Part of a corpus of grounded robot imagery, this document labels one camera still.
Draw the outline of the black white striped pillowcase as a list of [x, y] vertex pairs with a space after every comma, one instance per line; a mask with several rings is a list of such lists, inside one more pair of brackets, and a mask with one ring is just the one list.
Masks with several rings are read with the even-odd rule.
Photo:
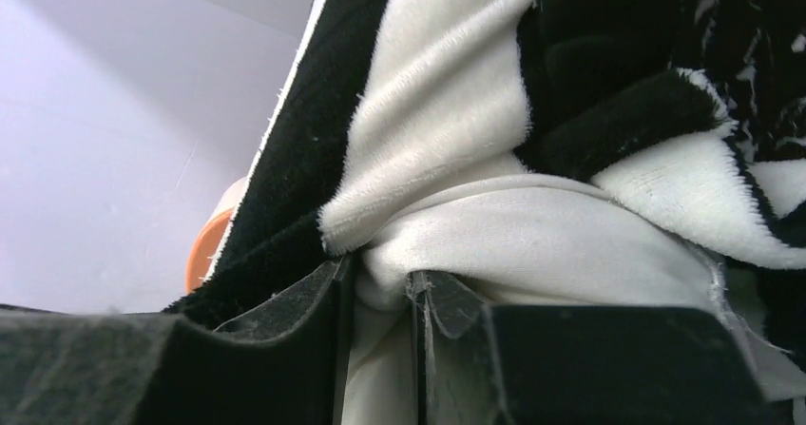
[[324, 0], [204, 283], [207, 328], [398, 212], [510, 175], [586, 184], [761, 277], [805, 332], [805, 0]]

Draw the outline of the white pillow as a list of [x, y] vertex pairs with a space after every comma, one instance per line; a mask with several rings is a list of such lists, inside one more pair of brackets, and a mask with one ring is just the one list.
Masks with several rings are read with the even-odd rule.
[[503, 303], [677, 305], [717, 317], [763, 393], [805, 420], [805, 374], [760, 336], [755, 301], [730, 304], [722, 256], [667, 233], [586, 184], [510, 175], [458, 185], [398, 212], [360, 249], [355, 339], [341, 420], [415, 421], [410, 335], [402, 312], [411, 273], [463, 277]]

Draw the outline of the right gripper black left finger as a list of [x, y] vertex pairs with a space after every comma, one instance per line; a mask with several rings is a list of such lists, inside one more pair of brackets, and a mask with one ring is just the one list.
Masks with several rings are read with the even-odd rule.
[[208, 330], [181, 315], [1, 309], [5, 424], [335, 424], [355, 263]]

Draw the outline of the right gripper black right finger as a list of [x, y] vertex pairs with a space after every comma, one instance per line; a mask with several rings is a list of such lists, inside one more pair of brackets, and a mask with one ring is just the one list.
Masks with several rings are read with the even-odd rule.
[[788, 424], [732, 336], [676, 307], [496, 304], [411, 275], [422, 424]]

